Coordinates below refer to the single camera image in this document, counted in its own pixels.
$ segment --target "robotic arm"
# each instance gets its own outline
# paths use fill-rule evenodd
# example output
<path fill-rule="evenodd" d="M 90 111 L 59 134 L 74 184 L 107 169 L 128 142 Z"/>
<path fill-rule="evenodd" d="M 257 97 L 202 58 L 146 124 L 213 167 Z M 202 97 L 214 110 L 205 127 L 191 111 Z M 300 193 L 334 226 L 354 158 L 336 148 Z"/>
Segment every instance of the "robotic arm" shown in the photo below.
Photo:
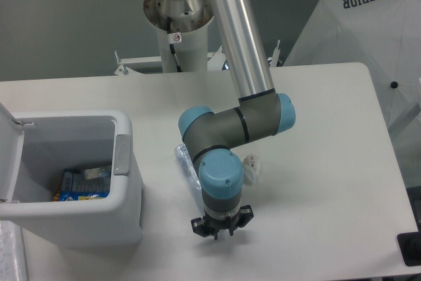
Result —
<path fill-rule="evenodd" d="M 197 5 L 192 6 L 192 12 L 199 22 L 193 28 L 200 28 L 210 13 L 198 1 L 167 1 L 173 4 L 169 6 L 172 9 L 182 1 Z M 233 235 L 234 230 L 253 218 L 251 206 L 241 206 L 243 167 L 230 149 L 291 128 L 295 124 L 295 109 L 287 95 L 275 91 L 249 0 L 210 0 L 210 4 L 239 106 L 221 113 L 213 113 L 208 107 L 193 107 L 181 115 L 178 126 L 199 176 L 205 206 L 205 216 L 191 221 L 193 231 L 217 239 L 220 230 L 227 229 Z M 190 32 L 192 28 L 180 18 L 190 12 L 179 14 L 177 10 L 161 11 L 158 16 L 163 24 L 167 21 L 167 32 L 173 32 L 173 28 Z"/>

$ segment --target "white umbrella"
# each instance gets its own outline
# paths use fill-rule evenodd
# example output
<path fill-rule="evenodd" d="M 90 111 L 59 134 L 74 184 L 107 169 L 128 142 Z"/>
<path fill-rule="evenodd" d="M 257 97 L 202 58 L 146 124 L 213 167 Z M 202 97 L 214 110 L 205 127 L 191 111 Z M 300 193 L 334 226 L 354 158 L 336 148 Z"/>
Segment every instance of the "white umbrella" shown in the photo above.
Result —
<path fill-rule="evenodd" d="M 319 0 L 285 65 L 348 62 L 370 70 L 389 126 L 418 97 L 421 0 Z M 421 161 L 420 115 L 414 121 L 411 134 L 401 135 L 406 135 L 403 142 L 420 136 L 411 155 Z M 414 170 L 420 172 L 421 166 Z"/>

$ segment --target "battery package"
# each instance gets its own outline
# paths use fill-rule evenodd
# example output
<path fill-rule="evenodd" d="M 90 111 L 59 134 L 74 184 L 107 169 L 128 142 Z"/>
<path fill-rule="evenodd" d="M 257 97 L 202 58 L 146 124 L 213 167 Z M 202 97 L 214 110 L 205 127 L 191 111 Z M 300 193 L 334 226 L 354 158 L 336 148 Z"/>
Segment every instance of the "battery package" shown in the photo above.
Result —
<path fill-rule="evenodd" d="M 84 171 L 65 170 L 60 193 L 58 197 L 55 196 L 55 201 L 103 199 L 108 196 L 110 187 L 110 173 L 96 178 L 87 178 Z"/>

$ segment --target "black cable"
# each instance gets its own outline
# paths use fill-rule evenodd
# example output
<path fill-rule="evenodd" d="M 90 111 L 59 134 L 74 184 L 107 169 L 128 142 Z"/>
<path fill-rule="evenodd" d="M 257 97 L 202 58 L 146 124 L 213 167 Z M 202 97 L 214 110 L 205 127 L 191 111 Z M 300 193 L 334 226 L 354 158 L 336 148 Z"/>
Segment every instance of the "black cable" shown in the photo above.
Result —
<path fill-rule="evenodd" d="M 172 22 L 171 17 L 167 16 L 166 17 L 166 33 L 167 34 L 171 34 L 171 22 Z M 177 58 L 177 55 L 176 55 L 176 49 L 174 48 L 174 44 L 170 44 L 170 51 L 171 51 L 172 56 L 174 57 L 174 62 L 176 63 L 177 72 L 182 72 L 182 67 L 180 66 L 180 64 L 178 62 L 178 58 Z"/>

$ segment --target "white table surface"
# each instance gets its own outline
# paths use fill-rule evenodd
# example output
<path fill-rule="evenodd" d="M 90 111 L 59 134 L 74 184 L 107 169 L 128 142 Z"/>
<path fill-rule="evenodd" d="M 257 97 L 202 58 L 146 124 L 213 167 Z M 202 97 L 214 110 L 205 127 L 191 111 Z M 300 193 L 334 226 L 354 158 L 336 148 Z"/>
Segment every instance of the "white table surface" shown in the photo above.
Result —
<path fill-rule="evenodd" d="M 244 187 L 242 197 L 255 217 L 218 241 L 191 231 L 200 214 L 173 149 L 185 109 L 237 105 L 228 72 L 0 82 L 0 102 L 12 112 L 126 111 L 146 186 L 137 245 L 59 249 L 24 231 L 30 280 L 315 281 L 421 272 L 399 252 L 396 235 L 416 225 L 365 66 L 285 67 L 272 75 L 297 122 L 234 149 L 262 158 L 259 184 Z"/>

